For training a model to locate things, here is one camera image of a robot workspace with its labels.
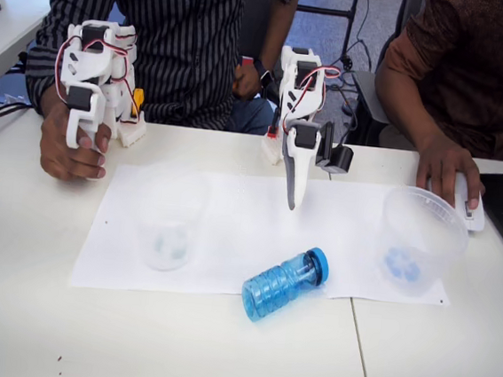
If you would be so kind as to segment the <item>left hand of striped-shirt person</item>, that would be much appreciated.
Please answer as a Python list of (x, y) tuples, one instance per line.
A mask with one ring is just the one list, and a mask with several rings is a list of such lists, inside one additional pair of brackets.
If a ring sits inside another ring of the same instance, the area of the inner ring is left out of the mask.
[(261, 90), (260, 76), (253, 63), (237, 65), (232, 93), (239, 100), (249, 101)]

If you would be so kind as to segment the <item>right hand of brown-shirt person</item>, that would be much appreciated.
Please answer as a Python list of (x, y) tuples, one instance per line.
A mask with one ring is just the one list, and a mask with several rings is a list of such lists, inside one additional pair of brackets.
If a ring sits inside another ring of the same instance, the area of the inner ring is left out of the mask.
[(416, 186), (426, 189), (430, 183), (436, 196), (455, 206), (456, 175), (462, 173), (468, 187), (468, 205), (473, 210), (478, 208), (483, 187), (469, 151), (439, 132), (418, 139), (415, 146), (420, 156)]

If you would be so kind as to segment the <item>right hand of striped-shirt person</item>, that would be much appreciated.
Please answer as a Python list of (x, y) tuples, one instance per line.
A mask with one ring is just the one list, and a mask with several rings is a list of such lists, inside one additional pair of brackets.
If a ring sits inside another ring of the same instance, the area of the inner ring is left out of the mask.
[(55, 86), (49, 87), (41, 96), (43, 112), (42, 137), (40, 141), (40, 164), (43, 170), (58, 180), (99, 179), (105, 176), (105, 153), (112, 132), (104, 123), (98, 126), (95, 145), (85, 131), (77, 131), (75, 149), (67, 145), (66, 133), (69, 110), (58, 96)]

